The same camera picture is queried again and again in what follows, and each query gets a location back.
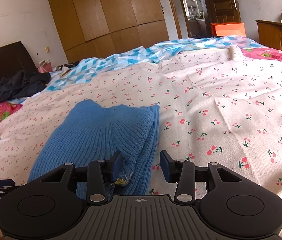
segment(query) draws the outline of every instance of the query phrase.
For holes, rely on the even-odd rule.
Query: wooden wardrobe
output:
[[[69,62],[168,41],[160,0],[49,0]]]

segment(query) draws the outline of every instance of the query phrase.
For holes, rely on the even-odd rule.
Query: crosshair marking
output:
[[[143,203],[143,202],[146,201],[146,200],[145,200],[144,198],[138,198],[136,201],[141,204],[141,203]]]

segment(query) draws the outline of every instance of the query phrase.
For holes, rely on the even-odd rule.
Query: blue knitted sweater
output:
[[[87,166],[97,159],[107,160],[119,150],[123,166],[116,184],[124,187],[116,193],[144,195],[158,144],[158,125],[158,105],[103,108],[92,100],[79,102],[48,139],[28,181],[63,163]],[[113,185],[108,187],[108,192],[113,191]],[[86,183],[78,183],[76,194],[86,199]]]

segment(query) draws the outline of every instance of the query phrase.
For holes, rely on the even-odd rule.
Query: pink blanket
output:
[[[272,48],[241,49],[246,57],[282,61],[282,51]]]

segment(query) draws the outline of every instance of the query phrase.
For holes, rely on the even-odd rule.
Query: dark jacket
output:
[[[22,97],[30,97],[46,88],[50,73],[27,73],[20,70],[12,78],[0,81],[0,103]]]

